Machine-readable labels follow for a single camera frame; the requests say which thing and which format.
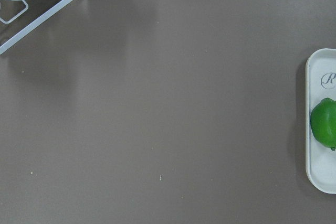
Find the green lime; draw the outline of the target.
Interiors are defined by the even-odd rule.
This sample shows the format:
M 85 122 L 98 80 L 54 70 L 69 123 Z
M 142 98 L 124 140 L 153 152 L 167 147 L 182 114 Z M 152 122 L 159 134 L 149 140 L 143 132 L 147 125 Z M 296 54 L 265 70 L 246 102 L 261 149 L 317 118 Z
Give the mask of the green lime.
M 311 111 L 310 126 L 314 138 L 324 147 L 335 151 L 335 101 L 322 99 Z

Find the cream rabbit tray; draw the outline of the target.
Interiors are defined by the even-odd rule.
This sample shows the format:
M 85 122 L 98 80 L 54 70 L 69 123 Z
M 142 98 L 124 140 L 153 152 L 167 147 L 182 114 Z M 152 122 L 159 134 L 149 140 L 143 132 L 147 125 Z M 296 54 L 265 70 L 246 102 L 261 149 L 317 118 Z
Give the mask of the cream rabbit tray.
M 320 191 L 335 194 L 335 49 L 306 63 L 306 173 Z

